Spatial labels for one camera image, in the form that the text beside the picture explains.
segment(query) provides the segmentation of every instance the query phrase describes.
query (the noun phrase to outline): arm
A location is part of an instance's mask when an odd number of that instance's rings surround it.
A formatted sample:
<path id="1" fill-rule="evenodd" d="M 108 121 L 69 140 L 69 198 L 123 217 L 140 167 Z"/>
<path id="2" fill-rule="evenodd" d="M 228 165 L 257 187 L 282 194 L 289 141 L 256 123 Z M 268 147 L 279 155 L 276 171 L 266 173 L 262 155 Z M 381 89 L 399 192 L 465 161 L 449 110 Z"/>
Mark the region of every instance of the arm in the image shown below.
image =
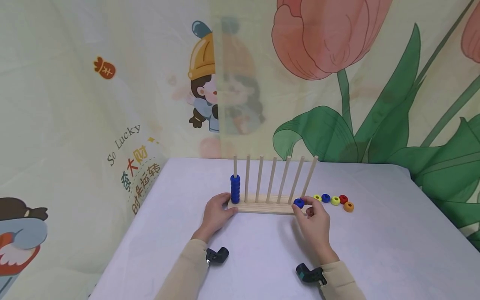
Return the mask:
<path id="1" fill-rule="evenodd" d="M 222 228 L 238 208 L 223 209 L 230 193 L 214 196 L 208 201 L 204 219 L 192 239 L 173 265 L 155 300 L 195 300 L 207 273 L 206 249 L 215 232 Z"/>
<path id="2" fill-rule="evenodd" d="M 360 288 L 330 246 L 330 216 L 323 205 L 312 197 L 302 197 L 302 200 L 311 207 L 307 208 L 307 216 L 295 204 L 293 212 L 298 221 L 303 236 L 312 246 L 318 256 L 320 265 L 324 270 L 327 284 L 322 286 L 322 292 L 326 300 L 365 300 Z"/>

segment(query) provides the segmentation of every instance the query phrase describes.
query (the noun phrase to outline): cartoon character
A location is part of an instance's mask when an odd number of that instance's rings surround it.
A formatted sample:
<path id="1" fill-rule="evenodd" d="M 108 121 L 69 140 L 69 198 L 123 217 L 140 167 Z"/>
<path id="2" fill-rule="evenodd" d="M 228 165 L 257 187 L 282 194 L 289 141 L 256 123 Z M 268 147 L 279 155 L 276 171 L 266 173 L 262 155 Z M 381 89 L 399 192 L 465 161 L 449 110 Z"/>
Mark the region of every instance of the cartoon character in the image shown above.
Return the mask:
<path id="1" fill-rule="evenodd" d="M 222 20 L 224 80 L 227 87 L 225 96 L 228 100 L 225 103 L 225 130 L 228 134 L 248 134 L 265 121 L 253 59 L 247 48 L 234 36 L 238 28 L 236 19 Z M 193 49 L 188 73 L 191 92 L 195 97 L 193 117 L 189 123 L 201 128 L 207 120 L 209 131 L 219 132 L 213 33 L 201 21 L 193 22 L 192 31 L 200 41 Z"/>
<path id="2" fill-rule="evenodd" d="M 47 238 L 45 207 L 29 208 L 17 198 L 0 198 L 0 299 L 40 251 Z"/>

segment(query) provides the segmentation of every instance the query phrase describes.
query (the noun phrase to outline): fabric backdrop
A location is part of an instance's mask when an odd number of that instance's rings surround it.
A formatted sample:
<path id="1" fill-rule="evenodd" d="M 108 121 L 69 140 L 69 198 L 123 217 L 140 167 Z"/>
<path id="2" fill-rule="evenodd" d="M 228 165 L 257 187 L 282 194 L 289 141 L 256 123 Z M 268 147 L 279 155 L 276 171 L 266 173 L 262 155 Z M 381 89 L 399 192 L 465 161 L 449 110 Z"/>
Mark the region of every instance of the fabric backdrop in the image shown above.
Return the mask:
<path id="1" fill-rule="evenodd" d="M 2 300 L 87 299 L 174 156 L 398 164 L 480 248 L 479 0 L 0 15 Z"/>

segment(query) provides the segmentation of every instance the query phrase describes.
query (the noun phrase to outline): white tablecloth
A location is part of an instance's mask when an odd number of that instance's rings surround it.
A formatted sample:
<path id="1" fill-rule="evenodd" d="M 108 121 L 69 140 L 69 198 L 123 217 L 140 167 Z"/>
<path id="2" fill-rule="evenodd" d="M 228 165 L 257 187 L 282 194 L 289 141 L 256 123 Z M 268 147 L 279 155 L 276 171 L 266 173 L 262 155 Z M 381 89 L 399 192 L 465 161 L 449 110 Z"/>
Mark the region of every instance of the white tablecloth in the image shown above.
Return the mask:
<path id="1" fill-rule="evenodd" d="M 298 162 L 290 164 L 288 194 Z M 303 188 L 310 163 L 297 185 Z M 276 167 L 278 191 L 284 162 Z M 265 161 L 261 193 L 267 192 L 271 161 Z M 151 300 L 179 253 L 201 223 L 205 203 L 229 192 L 231 160 L 173 158 L 159 178 L 101 277 L 92 300 Z M 258 161 L 252 161 L 255 192 Z M 239 161 L 243 180 L 245 161 Z M 353 213 L 324 204 L 331 216 L 330 240 L 369 300 L 478 300 L 480 253 L 410 180 L 393 165 L 318 163 L 307 194 L 345 194 Z M 200 300 L 320 299 L 295 267 L 317 262 L 293 216 L 239 213 L 216 234 L 210 248 L 230 251 L 211 266 Z"/>

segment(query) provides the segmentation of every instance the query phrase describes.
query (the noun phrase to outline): green stem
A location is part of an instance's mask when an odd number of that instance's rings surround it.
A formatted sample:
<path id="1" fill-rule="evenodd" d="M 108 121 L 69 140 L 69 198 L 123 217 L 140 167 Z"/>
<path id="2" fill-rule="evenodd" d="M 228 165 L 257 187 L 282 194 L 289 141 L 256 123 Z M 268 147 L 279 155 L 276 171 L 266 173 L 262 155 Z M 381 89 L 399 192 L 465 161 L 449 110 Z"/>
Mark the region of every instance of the green stem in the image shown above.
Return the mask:
<path id="1" fill-rule="evenodd" d="M 460 16 L 457 18 L 457 20 L 455 21 L 455 23 L 452 25 L 452 27 L 450 28 L 450 30 L 447 32 L 447 34 L 444 36 L 444 38 L 442 39 L 442 41 L 440 42 L 440 44 L 438 44 L 437 48 L 435 49 L 435 51 L 433 52 L 432 56 L 430 56 L 430 59 L 428 60 L 428 62 L 425 64 L 425 66 L 423 67 L 423 69 L 421 70 L 420 74 L 418 75 L 416 81 L 415 81 L 415 84 L 413 86 L 415 86 L 416 84 L 418 84 L 420 81 L 423 80 L 423 77 L 425 76 L 425 73 L 427 72 L 428 68 L 431 66 L 431 64 L 433 63 L 433 61 L 435 60 L 435 58 L 437 57 L 438 53 L 440 53 L 440 51 L 442 50 L 442 48 L 445 46 L 445 44 L 447 43 L 447 40 L 449 39 L 449 37 L 452 35 L 452 33 L 455 31 L 455 29 L 457 28 L 458 24 L 460 23 L 460 21 L 463 19 L 463 17 L 465 16 L 465 14 L 467 13 L 468 9 L 470 8 L 470 6 L 472 5 L 474 0 L 470 0 L 470 3 L 467 5 L 467 7 L 463 10 L 463 12 L 460 14 Z"/>
<path id="2" fill-rule="evenodd" d="M 348 83 L 347 72 L 345 69 L 340 70 L 336 76 L 340 86 L 340 93 L 342 94 L 342 117 L 353 134 L 352 116 L 350 115 L 350 84 Z"/>
<path id="3" fill-rule="evenodd" d="M 435 124 L 434 128 L 425 138 L 425 141 L 421 143 L 421 147 L 428 147 L 435 140 L 437 135 L 442 131 L 445 125 L 456 115 L 460 109 L 475 95 L 480 89 L 480 75 L 466 88 L 466 90 L 458 97 L 453 105 L 447 110 L 446 113 Z"/>

